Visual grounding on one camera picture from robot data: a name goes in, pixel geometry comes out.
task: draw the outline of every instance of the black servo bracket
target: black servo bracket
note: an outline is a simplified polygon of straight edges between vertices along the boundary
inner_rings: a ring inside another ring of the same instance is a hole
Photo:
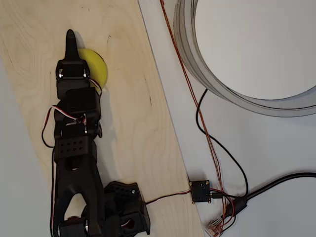
[[[58,107],[74,121],[55,111],[56,162],[55,205],[52,217],[54,237],[134,237],[146,231],[150,220],[136,183],[111,182],[103,188],[97,168],[94,142],[102,137],[100,96],[90,87],[90,70],[80,59],[72,30],[66,35],[66,54],[56,67]],[[87,203],[81,217],[64,219],[75,194]]]

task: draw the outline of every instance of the wood grain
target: wood grain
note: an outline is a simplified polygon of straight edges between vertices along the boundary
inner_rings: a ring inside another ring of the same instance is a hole
[[[96,139],[104,184],[137,182],[146,201],[188,189],[188,178],[137,0],[1,0],[0,56],[50,186],[51,150],[40,138],[47,108],[58,102],[55,67],[68,29],[109,69]],[[45,137],[53,144],[54,121]],[[75,198],[73,210],[83,202]],[[149,206],[151,236],[203,236],[190,195]]]

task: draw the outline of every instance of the black cable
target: black cable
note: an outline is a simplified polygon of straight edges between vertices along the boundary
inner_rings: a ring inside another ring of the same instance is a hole
[[[45,142],[45,139],[44,139],[44,130],[45,130],[45,128],[46,128],[46,125],[44,126],[44,129],[43,129],[42,132],[41,132],[41,139],[42,139],[42,141],[44,142],[45,146],[47,146],[48,148],[54,148],[53,146],[50,146],[50,145],[48,145],[48,144]]]
[[[49,230],[50,230],[50,235],[53,237],[53,229],[52,229],[52,224],[53,224],[53,200],[54,200],[54,154],[55,154],[55,147],[53,148],[52,154],[51,154],[51,194],[50,194],[50,220],[49,220]]]
[[[197,122],[197,126],[199,128],[199,130],[206,134],[205,131],[201,128],[200,124],[199,124],[199,121],[198,121],[198,112],[199,112],[199,109],[201,107],[201,104],[202,104],[202,100],[204,98],[204,96],[206,95],[207,93],[207,89],[205,89],[203,95],[201,96],[200,100],[199,100],[199,103],[198,103],[198,106],[197,106],[197,112],[196,112],[196,122]],[[212,140],[214,140],[214,142],[216,142],[221,148],[224,149],[224,151],[230,156],[230,158],[232,158],[232,160],[235,162],[235,164],[238,166],[238,168],[240,169],[240,171],[242,172],[242,175],[245,179],[245,183],[246,183],[246,192],[243,196],[233,196],[233,195],[226,195],[227,197],[231,197],[231,198],[245,198],[247,195],[248,195],[248,192],[249,192],[249,185],[248,185],[248,179],[247,179],[247,176],[245,174],[245,172],[243,171],[241,165],[237,162],[237,160],[232,156],[232,154],[216,139],[214,138],[213,136],[211,135],[208,135]]]
[[[225,229],[222,231],[222,233],[224,233],[224,231],[226,231],[226,230],[228,230],[230,227],[232,227],[233,224],[235,223],[235,221],[236,221],[236,216],[234,216],[233,222],[232,222],[227,228],[225,228]]]
[[[250,199],[254,198],[255,196],[265,192],[266,190],[269,190],[269,189],[273,188],[274,186],[276,186],[280,183],[283,183],[287,180],[296,179],[296,178],[305,178],[305,177],[316,178],[316,173],[302,172],[302,173],[289,174],[289,175],[283,176],[283,177],[276,179],[276,180],[272,181],[271,183],[263,186],[262,188],[259,188],[258,190],[251,192],[249,195],[247,195],[247,200],[250,200]]]

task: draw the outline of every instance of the yellow object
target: yellow object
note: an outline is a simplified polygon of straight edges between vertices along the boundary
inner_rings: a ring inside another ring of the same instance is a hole
[[[90,78],[97,81],[102,88],[108,79],[108,69],[101,56],[87,48],[79,48],[78,53],[81,59],[87,61],[90,69]]]

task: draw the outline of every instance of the white background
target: white background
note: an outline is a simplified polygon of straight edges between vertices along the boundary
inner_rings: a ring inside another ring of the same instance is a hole
[[[198,0],[197,44],[230,89],[283,99],[316,85],[316,1]]]
[[[50,191],[1,60],[0,81],[0,235],[50,236]]]
[[[165,0],[173,21],[176,0]],[[218,187],[205,136],[195,124],[195,105],[164,21],[159,0],[139,0],[173,125],[191,180],[208,178]],[[203,86],[192,78],[198,98]],[[235,156],[250,189],[293,171],[316,171],[316,115],[274,118],[255,114],[208,92],[202,104],[208,131]],[[215,145],[227,192],[242,193],[243,176]],[[252,199],[226,237],[314,236],[316,180],[288,181]],[[205,225],[220,215],[220,201],[197,205]]]

